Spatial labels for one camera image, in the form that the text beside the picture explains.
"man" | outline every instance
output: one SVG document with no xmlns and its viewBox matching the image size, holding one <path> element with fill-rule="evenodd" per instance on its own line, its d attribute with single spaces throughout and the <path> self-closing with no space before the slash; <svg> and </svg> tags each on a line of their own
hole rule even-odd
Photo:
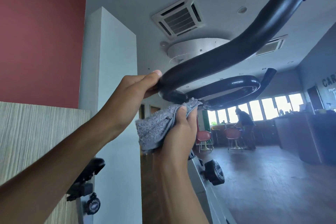
<svg viewBox="0 0 336 224">
<path fill-rule="evenodd" d="M 144 98 L 157 93 L 161 75 L 156 70 L 146 76 L 125 76 L 91 120 L 1 185 L 0 223 L 44 223 L 90 159 L 132 122 Z M 197 132 L 197 108 L 186 115 L 187 109 L 179 108 L 175 126 L 154 153 L 153 172 L 165 223 L 206 224 L 187 171 Z"/>
<path fill-rule="evenodd" d="M 236 115 L 238 116 L 238 122 L 236 125 L 234 125 L 234 128 L 236 127 L 243 127 L 243 140 L 247 147 L 245 147 L 245 150 L 255 150 L 255 143 L 254 143 L 254 136 L 253 136 L 253 128 L 254 128 L 254 122 L 249 116 L 248 113 L 242 111 L 241 109 L 236 109 Z"/>
</svg>

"white ceiling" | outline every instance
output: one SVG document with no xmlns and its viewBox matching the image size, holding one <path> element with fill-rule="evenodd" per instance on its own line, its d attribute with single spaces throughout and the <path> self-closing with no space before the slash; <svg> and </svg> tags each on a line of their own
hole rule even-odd
<svg viewBox="0 0 336 224">
<path fill-rule="evenodd" d="M 147 74 L 155 69 L 166 72 L 175 64 L 169 63 L 170 59 L 160 47 L 160 42 L 170 41 L 156 27 L 150 16 L 176 1 L 178 0 L 87 0 L 86 15 L 103 6 L 136 34 L 138 74 Z M 250 25 L 267 1 L 196 0 L 206 25 L 170 43 L 201 37 L 232 40 Z M 246 6 L 248 10 L 245 14 L 239 15 L 237 10 L 242 6 Z M 239 73 L 260 76 L 266 71 L 262 71 L 264 67 L 272 67 L 278 71 L 292 69 L 301 62 L 335 21 L 336 0 L 307 0 L 276 35 L 288 34 L 282 49 L 274 54 L 249 58 L 225 71 L 190 83 L 188 88 L 184 86 L 181 89 L 188 91 L 218 81 L 219 78 L 237 76 Z"/>
</svg>

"black shirt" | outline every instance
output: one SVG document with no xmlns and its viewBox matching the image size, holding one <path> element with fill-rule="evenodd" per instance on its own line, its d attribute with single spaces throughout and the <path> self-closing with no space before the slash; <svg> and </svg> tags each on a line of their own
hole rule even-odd
<svg viewBox="0 0 336 224">
<path fill-rule="evenodd" d="M 239 117 L 239 123 L 241 123 L 242 126 L 246 126 L 246 125 L 254 125 L 253 120 L 251 119 L 251 117 L 249 116 L 249 114 L 247 114 L 244 111 L 241 111 L 238 115 Z"/>
</svg>

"ceiling air conditioner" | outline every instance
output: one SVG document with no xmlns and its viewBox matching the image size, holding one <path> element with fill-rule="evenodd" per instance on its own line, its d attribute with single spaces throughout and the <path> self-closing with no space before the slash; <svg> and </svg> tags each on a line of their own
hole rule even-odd
<svg viewBox="0 0 336 224">
<path fill-rule="evenodd" d="M 272 39 L 267 44 L 265 44 L 258 52 L 256 52 L 255 56 L 264 55 L 267 53 L 275 52 L 283 47 L 285 39 L 288 35 L 283 35 L 277 38 Z"/>
<path fill-rule="evenodd" d="M 170 39 L 204 26 L 195 0 L 180 0 L 154 14 L 152 19 Z"/>
</svg>

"gray towel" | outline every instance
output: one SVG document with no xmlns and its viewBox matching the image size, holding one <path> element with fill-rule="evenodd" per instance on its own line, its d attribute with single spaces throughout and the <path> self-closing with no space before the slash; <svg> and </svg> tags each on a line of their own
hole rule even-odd
<svg viewBox="0 0 336 224">
<path fill-rule="evenodd" d="M 202 104 L 197 99 L 191 98 L 187 103 L 187 117 L 189 113 Z M 150 153 L 159 148 L 169 130 L 175 125 L 176 112 L 180 106 L 172 104 L 168 108 L 155 112 L 152 116 L 135 122 L 139 135 L 139 144 L 143 153 Z"/>
</svg>

